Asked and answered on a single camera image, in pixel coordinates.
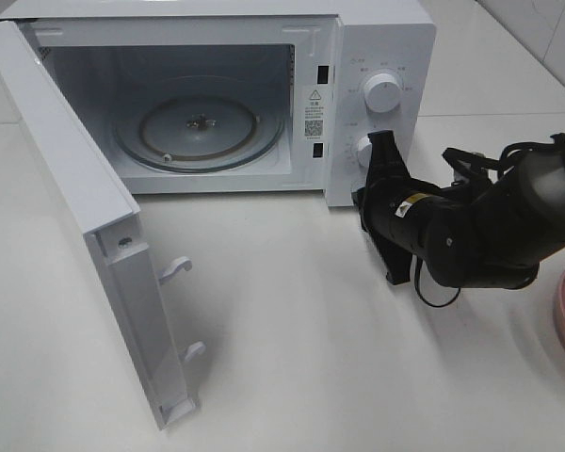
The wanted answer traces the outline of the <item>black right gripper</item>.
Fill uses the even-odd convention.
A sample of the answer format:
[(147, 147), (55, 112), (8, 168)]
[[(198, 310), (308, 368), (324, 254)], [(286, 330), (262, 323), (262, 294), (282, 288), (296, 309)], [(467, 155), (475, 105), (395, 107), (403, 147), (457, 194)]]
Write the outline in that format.
[(413, 179), (394, 132), (367, 135), (370, 157), (365, 181), (352, 193), (391, 285), (411, 280), (414, 255), (426, 262), (447, 252), (447, 198), (432, 184)]

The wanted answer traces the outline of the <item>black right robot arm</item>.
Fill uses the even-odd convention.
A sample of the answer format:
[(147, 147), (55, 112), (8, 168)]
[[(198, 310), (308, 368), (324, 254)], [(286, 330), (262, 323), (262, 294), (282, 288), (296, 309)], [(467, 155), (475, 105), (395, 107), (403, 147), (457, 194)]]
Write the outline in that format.
[(565, 134), (510, 144), (497, 159), (448, 148), (458, 179), (447, 187), (411, 177), (392, 131), (368, 139), (353, 199), (389, 283), (409, 282), (417, 259), (441, 286), (516, 290), (565, 248)]

